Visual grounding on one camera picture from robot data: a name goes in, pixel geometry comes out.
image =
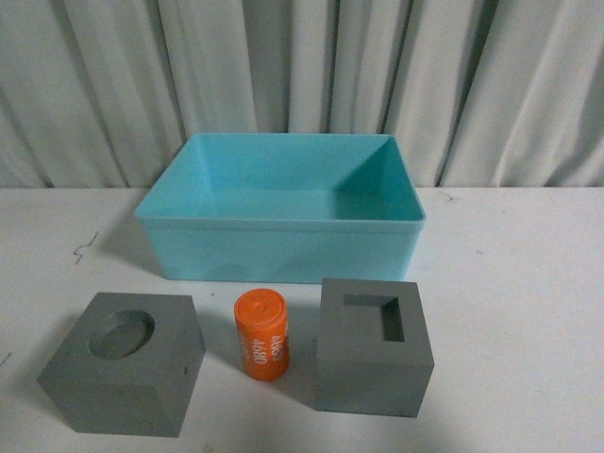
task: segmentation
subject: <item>orange container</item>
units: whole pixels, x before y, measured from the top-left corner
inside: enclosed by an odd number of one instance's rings
[[[287,307],[277,291],[257,289],[235,303],[245,372],[256,380],[277,379],[290,362]]]

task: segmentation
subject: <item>teal plastic bin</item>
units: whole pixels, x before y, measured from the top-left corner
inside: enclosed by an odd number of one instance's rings
[[[401,280],[426,215],[394,137],[197,134],[135,211],[170,279]]]

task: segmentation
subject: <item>white curtain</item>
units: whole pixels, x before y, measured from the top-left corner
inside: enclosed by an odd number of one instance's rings
[[[418,186],[602,186],[604,2],[0,2],[0,187],[148,187],[198,131],[394,134]]]

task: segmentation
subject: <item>gray cube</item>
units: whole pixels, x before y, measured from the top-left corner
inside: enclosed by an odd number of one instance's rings
[[[77,432],[177,437],[205,352],[190,296],[98,293],[38,382]]]
[[[318,410],[416,417],[433,368],[417,284],[323,280]]]

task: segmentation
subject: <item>white table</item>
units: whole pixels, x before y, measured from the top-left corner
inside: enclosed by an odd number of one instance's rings
[[[258,285],[162,278],[131,216],[144,191],[0,191],[0,450],[604,451],[604,189],[419,193],[407,280],[436,367],[409,419],[313,410],[319,285],[269,285],[289,302],[292,364],[259,383],[232,317]],[[193,297],[208,353],[179,438],[77,434],[36,383],[100,291]]]

